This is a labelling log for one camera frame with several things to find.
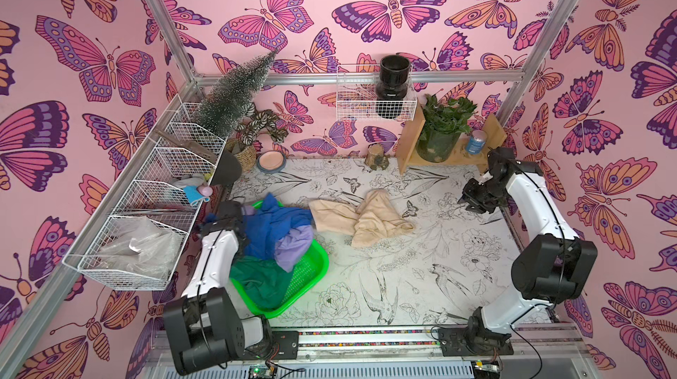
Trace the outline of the green plastic laundry basket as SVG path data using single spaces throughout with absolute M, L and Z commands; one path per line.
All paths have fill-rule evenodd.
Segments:
M 253 206 L 259 206 L 259 203 L 262 200 L 253 204 Z M 231 282 L 234 284 L 236 291 L 241 296 L 241 298 L 243 298 L 245 306 L 250 310 L 252 314 L 262 315 L 268 319 L 278 317 L 282 313 L 284 313 L 288 308 L 291 308 L 291 306 L 295 302 L 297 302 L 302 296 L 307 294 L 308 291 L 312 289 L 312 287 L 315 287 L 315 285 L 317 285 L 317 283 L 324 278 L 324 276 L 329 270 L 330 262 L 326 251 L 317 242 L 315 238 L 314 220 L 313 220 L 313 231 L 314 231 L 314 241 L 310 246 L 310 249 L 296 264 L 294 270 L 291 271 L 291 273 L 293 273 L 292 281 L 290 283 L 289 288 L 287 289 L 287 293 L 282 305 L 280 305 L 276 310 L 262 311 L 256 308 L 253 304 L 251 304 L 247 300 L 247 297 L 243 294 L 243 289 L 241 288 L 241 286 L 236 281 L 231 279 Z

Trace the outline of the beige t-shirt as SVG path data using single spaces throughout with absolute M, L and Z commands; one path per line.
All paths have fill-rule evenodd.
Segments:
M 309 208 L 318 232 L 351 236 L 354 248 L 368 248 L 415 229 L 397 212 L 386 190 L 370 191 L 359 206 L 316 199 L 309 202 Z

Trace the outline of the blue t-shirt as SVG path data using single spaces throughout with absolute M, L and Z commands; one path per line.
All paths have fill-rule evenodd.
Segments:
M 221 202 L 214 221 L 202 228 L 202 236 L 223 230 L 236 235 L 239 254 L 273 260 L 285 271 L 293 269 L 314 241 L 311 211 L 281 206 L 271 193 L 259 206 Z

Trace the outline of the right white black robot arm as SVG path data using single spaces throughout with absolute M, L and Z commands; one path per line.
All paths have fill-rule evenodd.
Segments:
M 437 330 L 445 356 L 512 355 L 517 326 L 543 308 L 578 298 L 592 271 L 598 250 L 579 238 L 556 208 L 539 165 L 499 147 L 488 153 L 488 172 L 464 186 L 459 202 L 469 212 L 493 213 L 510 201 L 529 234 L 511 266 L 512 286 L 476 308 L 466 326 Z

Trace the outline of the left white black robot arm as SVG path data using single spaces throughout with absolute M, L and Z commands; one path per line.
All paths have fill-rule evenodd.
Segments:
M 215 220 L 201 229 L 202 251 L 182 295 L 165 305 L 163 321 L 178 375 L 275 353 L 271 327 L 263 316 L 241 318 L 226 285 L 233 264 L 244 256 L 243 206 L 220 203 Z

